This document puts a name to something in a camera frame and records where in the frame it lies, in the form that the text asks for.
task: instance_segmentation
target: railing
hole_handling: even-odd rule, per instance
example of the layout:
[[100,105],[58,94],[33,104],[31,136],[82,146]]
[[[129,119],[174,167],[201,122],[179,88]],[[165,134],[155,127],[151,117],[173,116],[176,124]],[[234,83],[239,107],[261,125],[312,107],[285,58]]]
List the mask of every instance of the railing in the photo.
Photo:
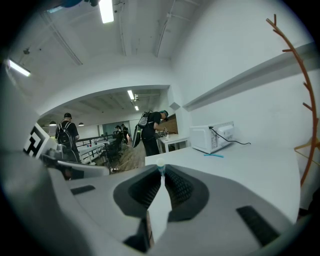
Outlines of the railing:
[[100,141],[107,141],[108,139],[111,139],[113,137],[112,134],[110,135],[105,135],[105,136],[98,136],[98,137],[91,137],[91,138],[81,138],[78,139],[75,144],[77,148],[83,147],[89,144],[93,144],[95,142],[100,142]]

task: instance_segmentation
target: white countertop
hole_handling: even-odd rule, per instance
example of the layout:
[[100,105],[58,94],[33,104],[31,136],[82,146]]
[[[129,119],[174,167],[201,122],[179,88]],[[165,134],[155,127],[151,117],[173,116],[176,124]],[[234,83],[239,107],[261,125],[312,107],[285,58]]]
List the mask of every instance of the white countertop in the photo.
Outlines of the white countertop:
[[224,158],[186,147],[161,155],[145,157],[145,165],[158,158],[178,165],[239,182],[295,223],[300,203],[300,175],[296,155],[291,148],[231,144],[217,152]]
[[168,140],[167,140],[167,137],[162,137],[162,138],[160,138],[160,140],[161,140],[162,143],[172,143],[172,142],[175,142],[175,141],[185,140],[185,139],[188,139],[188,138],[189,138],[188,136],[183,136],[183,135],[180,135],[180,134],[169,134]]

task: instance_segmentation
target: black chair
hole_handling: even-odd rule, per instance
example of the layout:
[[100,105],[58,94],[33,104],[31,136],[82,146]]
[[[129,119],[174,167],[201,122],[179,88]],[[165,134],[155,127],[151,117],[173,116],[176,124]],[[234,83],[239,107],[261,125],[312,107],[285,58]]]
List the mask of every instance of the black chair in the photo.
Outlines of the black chair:
[[121,155],[119,154],[118,147],[115,144],[104,144],[104,154],[105,157],[110,161],[119,161]]

